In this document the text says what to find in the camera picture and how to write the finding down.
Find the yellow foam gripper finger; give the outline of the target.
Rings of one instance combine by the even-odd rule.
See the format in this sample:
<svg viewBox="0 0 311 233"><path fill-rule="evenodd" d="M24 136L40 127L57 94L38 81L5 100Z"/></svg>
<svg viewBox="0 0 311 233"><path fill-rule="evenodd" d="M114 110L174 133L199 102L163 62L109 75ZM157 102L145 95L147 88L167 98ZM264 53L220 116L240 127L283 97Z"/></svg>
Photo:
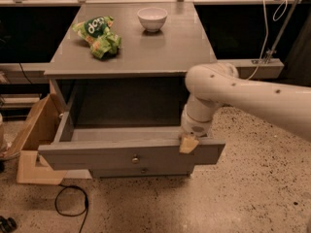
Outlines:
<svg viewBox="0 0 311 233"><path fill-rule="evenodd" d="M191 153L199 144L199 141L191 136L191 135L184 135L181 138L180 144L180 152L181 153Z"/></svg>

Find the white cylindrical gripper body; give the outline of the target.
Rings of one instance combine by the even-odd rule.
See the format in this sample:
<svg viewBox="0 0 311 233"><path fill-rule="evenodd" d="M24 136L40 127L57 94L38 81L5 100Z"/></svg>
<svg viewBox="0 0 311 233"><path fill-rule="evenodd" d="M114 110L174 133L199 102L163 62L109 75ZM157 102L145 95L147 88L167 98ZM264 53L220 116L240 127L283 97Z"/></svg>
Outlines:
<svg viewBox="0 0 311 233"><path fill-rule="evenodd" d="M220 107L220 103L190 95L181 115L181 134L197 138L207 137L210 134L214 113Z"/></svg>

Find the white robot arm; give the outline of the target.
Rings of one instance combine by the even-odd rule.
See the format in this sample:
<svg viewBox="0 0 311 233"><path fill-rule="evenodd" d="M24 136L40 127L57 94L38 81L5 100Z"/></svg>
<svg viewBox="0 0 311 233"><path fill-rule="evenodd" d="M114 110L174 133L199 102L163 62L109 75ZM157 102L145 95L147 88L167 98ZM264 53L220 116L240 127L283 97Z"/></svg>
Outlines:
<svg viewBox="0 0 311 233"><path fill-rule="evenodd" d="M233 65L221 62L191 67L185 85L190 96L181 117L181 153L196 149L224 104L311 140L310 87L240 79Z"/></svg>

